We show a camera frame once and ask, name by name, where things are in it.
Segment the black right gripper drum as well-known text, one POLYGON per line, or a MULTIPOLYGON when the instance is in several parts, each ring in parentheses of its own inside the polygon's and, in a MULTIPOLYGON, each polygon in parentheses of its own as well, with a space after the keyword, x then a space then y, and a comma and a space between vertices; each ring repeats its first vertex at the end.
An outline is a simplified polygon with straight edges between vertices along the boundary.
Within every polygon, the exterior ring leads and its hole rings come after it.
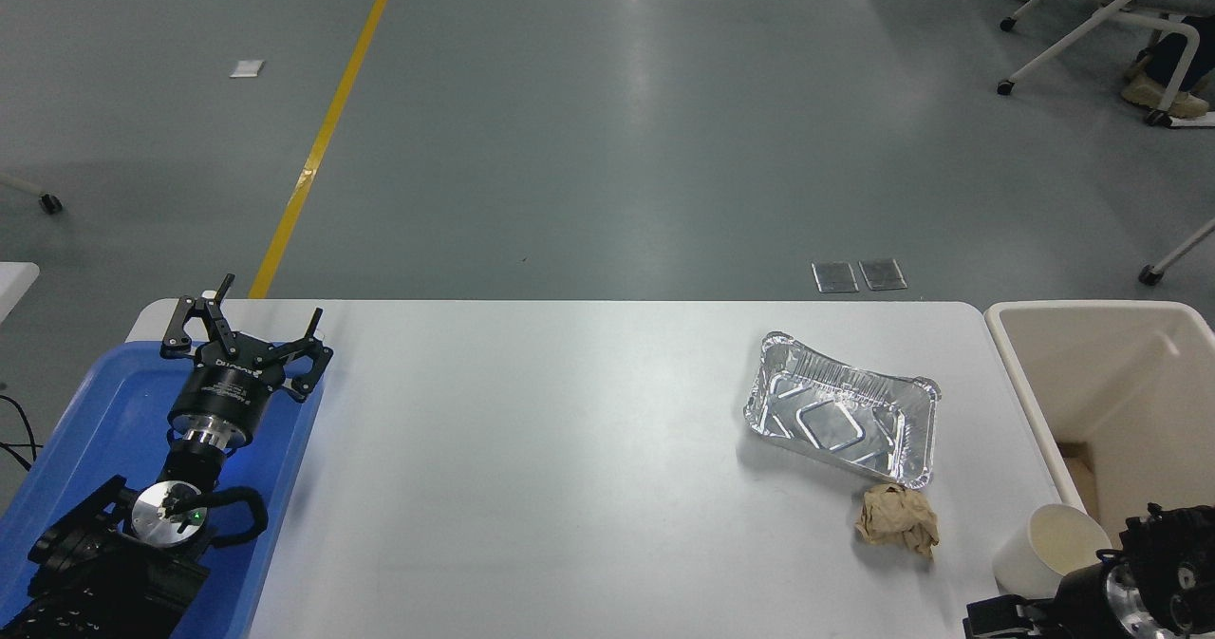
POLYGON ((1106 593, 1111 572, 1112 567, 1085 567, 1066 575, 1049 607, 1050 638, 1112 638, 1106 593))

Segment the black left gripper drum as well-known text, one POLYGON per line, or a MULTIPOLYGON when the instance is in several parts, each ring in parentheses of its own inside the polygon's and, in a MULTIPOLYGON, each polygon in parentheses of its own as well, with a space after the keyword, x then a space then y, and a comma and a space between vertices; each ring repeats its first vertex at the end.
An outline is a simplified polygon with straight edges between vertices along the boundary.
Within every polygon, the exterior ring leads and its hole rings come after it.
POLYGON ((169 411, 170 426, 186 435, 192 428, 219 422, 228 432, 228 447, 252 443, 271 394, 286 381, 286 363, 273 357, 273 349, 269 343, 239 340, 237 354, 220 343, 197 350, 194 369, 169 411))

